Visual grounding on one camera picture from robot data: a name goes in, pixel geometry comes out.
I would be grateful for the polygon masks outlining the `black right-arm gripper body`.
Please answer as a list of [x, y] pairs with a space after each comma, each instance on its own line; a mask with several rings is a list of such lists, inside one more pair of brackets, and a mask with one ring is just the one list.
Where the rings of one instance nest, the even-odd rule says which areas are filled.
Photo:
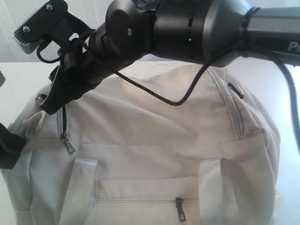
[[71, 51], [60, 61], [55, 77], [65, 77], [68, 84], [67, 102], [80, 99], [95, 89], [105, 78], [117, 72], [117, 53], [107, 35], [76, 38]]

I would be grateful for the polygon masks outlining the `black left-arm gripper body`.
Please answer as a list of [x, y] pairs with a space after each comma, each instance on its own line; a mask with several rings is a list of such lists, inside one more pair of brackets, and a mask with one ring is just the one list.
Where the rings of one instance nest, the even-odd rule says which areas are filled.
[[0, 168], [13, 169], [26, 141], [0, 124]]

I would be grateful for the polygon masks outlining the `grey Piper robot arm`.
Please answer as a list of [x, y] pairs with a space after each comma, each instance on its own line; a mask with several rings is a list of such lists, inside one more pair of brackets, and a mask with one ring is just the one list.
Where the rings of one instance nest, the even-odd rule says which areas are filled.
[[296, 90], [285, 65], [300, 63], [300, 10], [251, 7], [243, 0], [115, 0], [96, 30], [70, 14], [63, 0], [51, 0], [14, 32], [27, 53], [40, 54], [51, 42], [60, 49], [53, 59], [49, 94], [38, 96], [48, 114], [80, 99], [105, 78], [147, 54], [201, 64], [182, 105], [209, 66], [224, 67], [237, 57], [274, 62], [283, 72], [291, 100], [295, 137], [300, 136]]

